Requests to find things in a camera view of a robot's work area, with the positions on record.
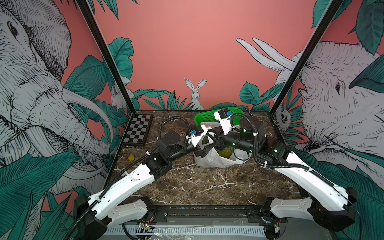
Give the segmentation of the pineapple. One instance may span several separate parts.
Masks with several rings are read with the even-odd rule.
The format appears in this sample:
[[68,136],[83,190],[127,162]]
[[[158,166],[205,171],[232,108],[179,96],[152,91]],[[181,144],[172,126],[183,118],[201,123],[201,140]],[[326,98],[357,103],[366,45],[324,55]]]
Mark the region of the pineapple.
[[233,154],[233,148],[232,147],[225,147],[222,150],[216,149],[217,153],[220,157],[230,159],[230,157]]

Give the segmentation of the white plastic bag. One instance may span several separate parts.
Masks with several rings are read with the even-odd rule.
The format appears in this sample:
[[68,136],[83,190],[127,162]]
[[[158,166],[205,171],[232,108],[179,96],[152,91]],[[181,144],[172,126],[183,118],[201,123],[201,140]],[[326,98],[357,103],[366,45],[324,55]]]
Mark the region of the white plastic bag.
[[233,149],[230,159],[222,158],[213,148],[204,158],[196,157],[194,160],[198,167],[227,168],[246,163],[251,158],[250,154],[242,150]]

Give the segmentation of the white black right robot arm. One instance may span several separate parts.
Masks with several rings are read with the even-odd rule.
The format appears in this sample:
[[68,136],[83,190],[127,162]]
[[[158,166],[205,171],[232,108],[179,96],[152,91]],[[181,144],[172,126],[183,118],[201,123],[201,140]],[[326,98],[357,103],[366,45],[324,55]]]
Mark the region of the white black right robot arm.
[[297,218],[316,222],[321,227],[340,232],[356,222],[353,204],[357,193],[328,180],[290,151],[282,142],[268,139],[264,124],[244,114],[233,114],[215,118],[221,124],[223,133],[217,137],[219,148],[233,147],[252,155],[263,168],[276,170],[289,177],[309,197],[297,200],[269,198],[262,212],[272,218]]

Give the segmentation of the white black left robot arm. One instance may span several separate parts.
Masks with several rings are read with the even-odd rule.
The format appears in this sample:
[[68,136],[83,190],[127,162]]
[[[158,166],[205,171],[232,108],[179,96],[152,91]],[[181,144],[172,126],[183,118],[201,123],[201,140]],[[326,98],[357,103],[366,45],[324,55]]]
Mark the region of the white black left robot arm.
[[132,172],[129,173],[129,167],[126,167],[100,192],[89,197],[80,194],[75,199],[75,221],[64,239],[97,240],[114,225],[131,220],[151,220],[155,207],[150,200],[143,198],[132,204],[121,203],[169,172],[173,161],[189,153],[208,153],[217,142],[216,135],[213,130],[198,132],[193,129],[182,142],[176,132],[165,134],[153,150],[135,162],[137,167]]

